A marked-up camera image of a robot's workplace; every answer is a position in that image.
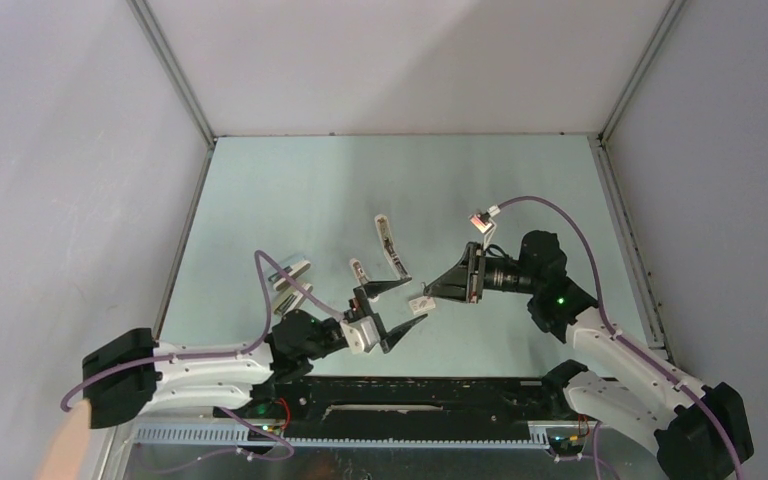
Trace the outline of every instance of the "small object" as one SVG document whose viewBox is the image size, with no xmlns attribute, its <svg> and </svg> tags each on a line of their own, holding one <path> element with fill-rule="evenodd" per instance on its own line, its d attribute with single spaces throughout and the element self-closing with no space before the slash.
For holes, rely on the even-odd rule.
<svg viewBox="0 0 768 480">
<path fill-rule="evenodd" d="M 360 260 L 353 258 L 349 260 L 349 266 L 352 268 L 352 273 L 355 275 L 355 279 L 361 285 L 369 283 L 369 277 L 366 275 L 366 270 L 363 269 L 363 265 L 360 264 Z M 369 297 L 370 302 L 377 302 L 378 295 Z"/>
<path fill-rule="evenodd" d="M 408 305 L 411 307 L 411 313 L 414 315 L 430 312 L 437 308 L 437 302 L 433 298 L 426 296 L 416 297 L 409 301 Z"/>
<path fill-rule="evenodd" d="M 340 328 L 353 354 L 369 353 L 381 342 L 381 332 L 378 331 L 372 315 L 352 323 L 343 320 L 340 322 Z"/>
<path fill-rule="evenodd" d="M 475 225 L 475 228 L 484 234 L 483 246 L 485 249 L 490 246 L 490 240 L 493 238 L 493 234 L 496 233 L 496 222 L 492 219 L 501 212 L 502 210 L 498 205 L 493 205 L 486 212 L 478 211 L 469 217 L 469 221 Z"/>
<path fill-rule="evenodd" d="M 384 256 L 387 257 L 387 261 L 393 267 L 393 271 L 401 279 L 411 278 L 407 268 L 405 268 L 405 264 L 402 263 L 399 254 L 396 253 L 396 243 L 393 240 L 393 232 L 390 230 L 390 220 L 386 215 L 375 216 L 375 230 L 378 232 L 381 248 L 384 249 Z"/>
<path fill-rule="evenodd" d="M 311 283 L 302 284 L 302 288 L 310 293 L 313 291 L 313 285 Z M 272 303 L 272 313 L 283 317 L 290 310 L 295 310 L 302 306 L 305 301 L 305 296 L 295 288 L 288 288 L 278 295 L 278 298 Z"/>
<path fill-rule="evenodd" d="M 310 261 L 302 255 L 294 255 L 281 262 L 281 268 L 294 280 L 298 279 L 304 272 L 308 271 L 310 267 Z M 272 289 L 276 292 L 282 292 L 290 285 L 289 282 L 284 280 L 284 277 L 275 271 L 275 269 L 266 272 L 266 281 L 272 285 Z"/>
</svg>

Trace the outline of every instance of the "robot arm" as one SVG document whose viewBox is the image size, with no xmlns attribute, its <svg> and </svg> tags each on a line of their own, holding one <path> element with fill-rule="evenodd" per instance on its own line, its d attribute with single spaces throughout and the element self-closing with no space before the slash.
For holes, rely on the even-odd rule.
<svg viewBox="0 0 768 480">
<path fill-rule="evenodd" d="M 495 230 L 486 220 L 473 217 L 485 240 Z M 670 478 L 720 480 L 734 468 L 714 425 L 685 388 L 714 412 L 741 462 L 753 454 L 740 395 L 725 383 L 706 386 L 624 336 L 615 323 L 606 326 L 596 299 L 567 276 L 557 235 L 527 233 L 518 259 L 488 241 L 470 242 L 458 264 L 428 284 L 424 294 L 478 303 L 485 290 L 531 295 L 528 311 L 541 331 L 587 353 L 616 377 L 620 386 L 569 360 L 549 372 L 543 383 L 558 391 L 562 408 L 602 420 L 651 451 Z M 653 363 L 678 382 L 667 381 Z"/>
<path fill-rule="evenodd" d="M 145 360 L 143 365 L 123 369 L 84 389 L 84 397 L 92 404 L 90 425 L 111 427 L 141 413 L 169 408 L 215 406 L 235 410 L 252 399 L 274 397 L 276 383 L 306 375 L 313 369 L 311 360 L 338 350 L 368 353 L 380 345 L 389 353 L 427 315 L 388 332 L 369 298 L 409 280 L 368 282 L 356 287 L 348 310 L 339 319 L 319 320 L 303 310 L 292 310 L 254 349 L 247 349 L 246 344 L 173 345 L 156 342 L 148 328 L 131 330 L 84 358 L 84 380 Z M 152 358 L 168 360 L 150 361 Z"/>
</svg>

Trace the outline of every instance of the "black cover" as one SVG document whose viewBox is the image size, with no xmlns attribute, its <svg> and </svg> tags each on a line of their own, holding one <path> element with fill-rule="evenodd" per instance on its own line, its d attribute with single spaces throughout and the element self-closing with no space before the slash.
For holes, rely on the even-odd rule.
<svg viewBox="0 0 768 480">
<path fill-rule="evenodd" d="M 260 388 L 264 387 L 255 386 L 255 397 Z M 305 376 L 272 388 L 274 398 L 285 399 L 291 410 L 289 437 L 528 440 L 529 420 L 577 418 L 571 410 L 562 412 L 548 405 L 544 387 L 532 379 Z M 390 407 L 341 409 L 344 405 Z M 399 409 L 402 405 L 434 410 Z M 283 418 L 281 410 L 273 399 L 263 398 L 237 413 L 244 418 Z M 214 416 L 225 415 L 215 409 Z"/>
<path fill-rule="evenodd" d="M 743 463 L 755 453 L 740 394 L 725 383 L 710 389 L 702 401 L 725 428 Z M 697 405 L 679 407 L 666 431 L 655 432 L 658 463 L 672 480 L 722 480 L 734 471 L 723 441 Z"/>
<path fill-rule="evenodd" d="M 116 365 L 154 354 L 150 328 L 135 328 L 84 357 L 84 380 Z M 111 375 L 84 389 L 92 405 L 90 428 L 107 428 L 133 419 L 157 390 L 154 364 Z"/>
</svg>

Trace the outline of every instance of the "light blue table surface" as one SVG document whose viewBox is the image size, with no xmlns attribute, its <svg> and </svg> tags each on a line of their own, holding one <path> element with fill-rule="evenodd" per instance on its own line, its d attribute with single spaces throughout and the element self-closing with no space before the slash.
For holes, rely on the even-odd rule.
<svg viewBox="0 0 768 480">
<path fill-rule="evenodd" d="M 614 321 L 643 339 L 593 156 L 580 135 L 257 137 L 219 140 L 187 242 L 161 338 L 186 345 L 255 338 L 265 307 L 253 252 L 280 260 L 302 253 L 302 279 L 332 307 L 345 309 L 355 286 L 349 259 L 372 279 L 394 279 L 373 217 L 390 218 L 396 248 L 414 281 L 375 308 L 388 328 L 411 317 L 407 301 L 480 240 L 468 221 L 517 195 L 539 195 L 566 209 L 595 253 Z M 494 242 L 514 257 L 533 229 L 557 232 L 568 272 L 594 293 L 575 233 L 553 211 L 520 204 L 496 217 Z M 348 350 L 314 363 L 320 375 L 536 377 L 584 355 L 540 332 L 525 295 L 487 292 L 478 305 L 438 301 L 428 319 L 390 354 Z M 304 306 L 319 318 L 310 303 Z"/>
</svg>

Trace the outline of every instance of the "wire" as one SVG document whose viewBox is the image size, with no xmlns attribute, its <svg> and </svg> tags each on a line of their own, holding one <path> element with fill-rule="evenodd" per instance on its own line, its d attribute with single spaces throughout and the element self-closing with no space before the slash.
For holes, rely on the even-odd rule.
<svg viewBox="0 0 768 480">
<path fill-rule="evenodd" d="M 260 289 L 263 292 L 263 301 L 266 304 L 266 322 L 264 323 L 263 332 L 261 332 L 260 336 L 257 337 L 257 339 L 255 339 L 255 341 L 252 342 L 251 345 L 246 346 L 246 344 L 244 343 L 242 344 L 243 348 L 239 350 L 235 349 L 235 350 L 226 350 L 226 351 L 220 351 L 220 352 L 208 352 L 208 353 L 167 354 L 167 355 L 146 357 L 138 360 L 132 360 L 130 362 L 121 363 L 114 367 L 110 367 L 107 370 L 103 370 L 95 375 L 92 375 L 86 380 L 84 380 L 83 382 L 79 383 L 78 385 L 75 385 L 75 387 L 69 390 L 69 392 L 63 396 L 63 399 L 60 400 L 60 409 L 63 410 L 64 412 L 68 412 L 72 410 L 72 407 L 69 406 L 69 400 L 71 400 L 72 397 L 77 395 L 78 392 L 86 389 L 90 385 L 94 385 L 95 383 L 101 380 L 104 380 L 107 377 L 110 377 L 111 375 L 115 375 L 119 372 L 123 372 L 131 368 L 141 367 L 143 365 L 149 365 L 152 363 L 174 361 L 176 358 L 178 360 L 204 360 L 209 358 L 236 357 L 237 355 L 245 355 L 257 349 L 257 347 L 259 347 L 263 343 L 263 341 L 266 339 L 266 336 L 269 334 L 269 330 L 272 328 L 272 312 L 271 312 L 271 305 L 269 302 L 269 289 L 266 286 L 266 278 L 263 275 L 263 266 L 260 263 L 261 259 L 266 260 L 266 263 L 272 266 L 272 268 L 274 268 L 275 271 L 278 272 L 278 274 L 284 278 L 284 280 L 289 282 L 290 285 L 292 285 L 296 290 L 299 291 L 299 293 L 301 293 L 305 298 L 310 300 L 314 305 L 319 307 L 319 309 L 321 309 L 325 313 L 328 313 L 329 315 L 331 315 L 337 320 L 340 320 L 343 318 L 342 313 L 329 307 L 324 302 L 314 297 L 312 293 L 302 288 L 302 286 L 287 272 L 285 272 L 284 269 L 281 268 L 280 265 L 278 265 L 278 262 L 273 260 L 272 257 L 270 257 L 269 255 L 267 255 L 266 252 L 262 250 L 257 250 L 254 252 L 254 263 L 255 263 L 255 267 L 257 268 L 257 277 L 260 280 Z"/>
<path fill-rule="evenodd" d="M 261 265 L 261 262 L 260 262 L 261 259 L 266 260 L 266 263 L 268 263 L 270 266 L 272 266 L 275 269 L 275 271 L 278 272 L 278 274 L 281 275 L 284 278 L 284 280 L 289 282 L 290 285 L 292 285 L 294 288 L 296 288 L 296 290 L 298 290 L 300 293 L 302 293 L 302 295 L 307 297 L 308 300 L 310 300 L 314 305 L 316 305 L 317 307 L 319 307 L 320 309 L 322 309 L 326 313 L 334 316 L 335 318 L 338 318 L 338 319 L 342 318 L 342 313 L 340 313 L 340 312 L 334 310 L 333 308 L 329 307 L 325 303 L 321 302 L 318 298 L 314 297 L 313 294 L 311 294 L 310 292 L 308 292 L 304 288 L 301 288 L 301 285 L 299 285 L 298 282 L 296 282 L 295 279 L 293 279 L 287 272 L 285 272 L 284 269 L 281 268 L 278 265 L 278 263 L 275 260 L 272 259 L 272 257 L 270 257 L 268 254 L 266 254 L 266 252 L 264 252 L 262 250 L 257 250 L 257 251 L 254 252 L 254 261 L 255 261 L 255 267 L 257 269 L 257 277 L 258 277 L 258 280 L 260 280 L 260 289 L 261 289 L 261 291 L 263 293 L 263 300 L 264 300 L 264 303 L 266 304 L 266 322 L 264 324 L 263 332 L 261 332 L 260 336 L 257 339 L 255 339 L 255 341 L 251 345 L 246 346 L 246 344 L 242 344 L 242 346 L 244 348 L 242 348 L 240 350 L 227 350 L 227 351 L 210 352 L 210 353 L 181 353 L 181 354 L 177 354 L 177 355 L 176 354 L 167 354 L 167 355 L 152 356 L 152 357 L 147 357 L 147 358 L 141 358 L 139 360 L 133 360 L 133 361 L 130 361 L 130 362 L 125 362 L 125 363 L 116 365 L 114 367 L 108 368 L 107 370 L 99 372 L 99 373 L 97 373 L 95 375 L 92 375 L 89 378 L 87 378 L 86 380 L 84 380 L 83 382 L 81 382 L 78 385 L 76 385 L 74 388 L 69 390 L 69 392 L 60 401 L 60 408 L 64 412 L 70 411 L 72 409 L 72 407 L 69 406 L 69 400 L 71 400 L 72 397 L 77 395 L 78 392 L 84 390 L 85 388 L 89 387 L 90 385 L 93 385 L 93 384 L 95 384 L 95 383 L 97 383 L 97 382 L 99 382 L 99 381 L 101 381 L 101 380 L 103 380 L 103 379 L 105 379 L 107 377 L 110 377 L 111 375 L 115 375 L 115 374 L 117 374 L 119 372 L 123 372 L 123 371 L 131 369 L 131 368 L 136 368 L 136 367 L 140 367 L 140 366 L 143 366 L 143 365 L 149 365 L 149 364 L 157 363 L 157 362 L 174 361 L 175 358 L 178 358 L 179 360 L 200 360 L 200 359 L 208 359 L 208 358 L 235 357 L 237 355 L 245 355 L 245 354 L 247 354 L 249 352 L 252 352 L 255 349 L 257 349 L 263 343 L 263 341 L 266 339 L 266 336 L 269 334 L 269 330 L 272 327 L 272 312 L 271 312 L 271 309 L 270 309 L 270 302 L 269 302 L 269 290 L 268 290 L 268 288 L 266 286 L 266 277 L 263 274 L 263 266 Z M 284 409 L 285 409 L 285 411 L 287 413 L 287 420 L 284 422 L 284 426 L 282 427 L 282 429 L 283 429 L 283 428 L 287 428 L 287 425 L 290 423 L 290 407 L 289 407 L 289 405 L 287 405 L 287 402 L 284 399 L 280 399 L 280 401 L 283 403 Z M 232 412 L 232 411 L 230 411 L 230 410 L 228 410 L 228 409 L 226 409 L 224 407 L 219 407 L 219 408 L 223 412 L 225 412 L 226 415 L 228 415 L 229 417 L 233 418 L 238 423 L 244 425 L 249 430 L 258 430 L 255 426 L 251 425 L 250 423 L 246 422 L 245 420 L 241 419 L 239 416 L 234 414 L 234 412 Z M 241 448 L 228 447 L 228 448 L 220 448 L 220 449 L 214 450 L 212 452 L 206 453 L 204 455 L 201 455 L 201 456 L 197 457 L 195 460 L 192 460 L 192 461 L 190 461 L 188 463 L 185 463 L 183 465 L 179 465 L 179 466 L 172 467 L 172 468 L 167 468 L 167 469 L 160 469 L 160 470 L 153 469 L 153 468 L 145 465 L 144 462 L 142 461 L 142 457 L 141 456 L 137 457 L 137 461 L 140 462 L 141 467 L 143 467 L 145 470 L 147 470 L 147 471 L 149 471 L 151 473 L 163 475 L 163 474 L 167 474 L 167 473 L 173 473 L 173 472 L 177 472 L 177 471 L 180 471 L 180 470 L 184 470 L 184 469 L 189 468 L 189 467 L 191 467 L 191 466 L 193 466 L 193 465 L 195 465 L 195 464 L 197 464 L 197 463 L 199 463 L 199 462 L 201 462 L 203 460 L 206 460 L 208 458 L 215 457 L 217 455 L 224 455 L 224 454 L 228 454 L 228 453 L 240 454 L 240 453 L 245 452 L 245 453 L 248 454 L 250 459 L 251 458 L 257 458 L 257 459 L 260 459 L 260 460 L 268 460 L 268 461 L 284 460 L 284 459 L 290 458 L 295 453 L 295 450 L 293 449 L 293 446 L 290 445 L 290 443 L 287 442 L 286 440 L 284 440 L 283 438 L 281 438 L 281 437 L 279 437 L 277 435 L 274 435 L 271 432 L 267 432 L 267 431 L 259 431 L 259 433 L 262 433 L 263 435 L 265 435 L 265 436 L 267 436 L 269 438 L 272 438 L 276 442 L 278 442 L 278 443 L 284 445 L 285 447 L 287 447 L 287 449 L 289 449 L 289 454 L 284 456 L 284 457 L 272 458 L 272 457 L 266 457 L 266 456 L 263 456 L 263 455 L 260 455 L 260 454 L 256 454 L 256 453 L 253 453 L 253 452 L 246 452 L 245 450 L 243 450 Z"/>
<path fill-rule="evenodd" d="M 136 455 L 137 464 L 140 466 L 141 469 L 149 473 L 153 473 L 155 475 L 167 475 L 170 473 L 180 472 L 181 470 L 186 470 L 187 468 L 190 468 L 193 465 L 196 465 L 197 463 L 201 463 L 207 460 L 208 458 L 213 458 L 219 455 L 227 455 L 229 453 L 234 453 L 237 455 L 245 455 L 246 458 L 249 459 L 249 461 L 251 461 L 253 458 L 257 458 L 258 460 L 266 460 L 268 462 L 278 462 L 281 460 L 286 460 L 295 454 L 295 449 L 290 444 L 290 442 L 288 442 L 281 436 L 275 435 L 274 433 L 268 430 L 258 429 L 256 426 L 243 420 L 242 418 L 240 418 L 234 412 L 232 412 L 227 408 L 219 407 L 219 409 L 222 410 L 226 415 L 234 419 L 234 421 L 236 421 L 237 423 L 249 429 L 250 432 L 256 431 L 259 434 L 262 434 L 266 437 L 269 437 L 272 440 L 275 440 L 276 444 L 280 444 L 281 446 L 285 447 L 288 450 L 288 453 L 282 457 L 271 457 L 269 456 L 269 454 L 272 453 L 273 450 L 275 450 L 275 447 L 273 447 L 271 450 L 269 450 L 269 452 L 265 454 L 250 452 L 241 447 L 226 447 L 226 448 L 219 448 L 219 449 L 210 451 L 208 453 L 205 453 L 204 455 L 199 455 L 195 459 L 187 463 L 183 463 L 181 465 L 176 465 L 174 467 L 168 467 L 168 468 L 155 468 L 146 464 L 145 459 L 143 458 L 143 455 L 142 455 L 142 451 L 140 450 L 140 454 Z"/>
<path fill-rule="evenodd" d="M 590 248 L 590 243 L 587 241 L 587 238 L 584 236 L 584 233 L 581 231 L 581 229 L 578 227 L 578 225 L 575 223 L 575 221 L 572 219 L 572 217 L 567 214 L 561 207 L 555 205 L 554 203 L 550 202 L 549 200 L 546 200 L 542 197 L 536 197 L 532 195 L 523 195 L 519 197 L 514 197 L 509 200 L 506 200 L 499 205 L 499 210 L 504 209 L 505 207 L 508 207 L 510 205 L 513 205 L 515 203 L 519 202 L 525 202 L 525 201 L 531 201 L 531 202 L 537 202 L 541 203 L 543 205 L 546 205 L 547 207 L 554 210 L 556 213 L 558 213 L 561 217 L 566 220 L 566 222 L 572 227 L 573 230 L 575 230 L 576 235 L 578 235 L 578 239 L 581 241 L 582 246 L 584 246 L 584 251 L 587 253 L 587 259 L 590 261 L 590 269 L 593 271 L 593 282 L 596 286 L 596 301 L 599 305 L 599 316 L 602 317 L 602 323 L 605 325 L 605 329 L 611 334 L 612 337 L 614 337 L 618 342 L 620 342 L 623 346 L 634 352 L 635 355 L 640 357 L 644 362 L 649 364 L 652 368 L 654 368 L 658 373 L 660 373 L 664 378 L 666 378 L 668 381 L 670 381 L 673 384 L 673 388 L 678 388 L 682 392 L 684 392 L 688 398 L 690 398 L 693 403 L 695 403 L 697 406 L 699 406 L 699 409 L 702 410 L 702 412 L 705 414 L 706 417 L 708 417 L 708 420 L 711 422 L 712 425 L 714 425 L 714 429 L 717 430 L 717 433 L 720 436 L 720 439 L 722 440 L 723 444 L 726 447 L 726 450 L 728 451 L 729 457 L 731 457 L 732 464 L 734 464 L 734 472 L 737 476 L 737 480 L 743 480 L 745 477 L 743 473 L 743 466 L 740 463 L 740 457 L 737 454 L 737 450 L 734 447 L 734 443 L 732 443 L 731 438 L 728 436 L 728 432 L 726 432 L 726 429 L 723 427 L 722 423 L 720 423 L 720 420 L 717 418 L 716 415 L 708 408 L 707 405 L 702 402 L 702 400 L 695 394 L 693 391 L 691 391 L 686 385 L 682 385 L 681 387 L 678 387 L 678 385 L 681 383 L 678 377 L 673 375 L 669 370 L 661 366 L 660 363 L 655 361 L 654 359 L 650 358 L 648 355 L 646 355 L 643 350 L 638 348 L 636 345 L 634 345 L 632 342 L 630 342 L 628 339 L 626 339 L 622 332 L 617 332 L 617 329 L 611 324 L 610 320 L 608 320 L 608 313 L 605 311 L 605 302 L 603 301 L 604 297 L 602 295 L 602 281 L 599 278 L 599 269 L 596 267 L 596 258 L 593 255 L 593 250 Z"/>
<path fill-rule="evenodd" d="M 487 245 L 487 248 L 484 249 L 485 252 L 487 252 L 488 257 L 493 258 L 511 258 L 510 255 L 505 252 L 505 250 L 496 245 L 495 243 L 491 243 L 490 245 Z"/>
<path fill-rule="evenodd" d="M 287 418 L 284 420 L 284 425 L 281 426 L 281 430 L 286 430 L 287 426 L 290 425 L 290 419 L 292 418 L 292 415 L 290 414 L 290 406 L 287 405 L 287 401 L 283 398 L 279 398 L 277 401 L 284 406 L 284 412 L 287 414 Z"/>
<path fill-rule="evenodd" d="M 581 423 L 584 422 L 585 425 L 587 425 L 587 431 L 584 432 L 584 435 L 581 435 Z M 590 421 L 587 420 L 587 417 L 584 415 L 579 414 L 578 415 L 578 434 L 581 438 L 587 438 L 588 435 L 590 435 Z"/>
</svg>

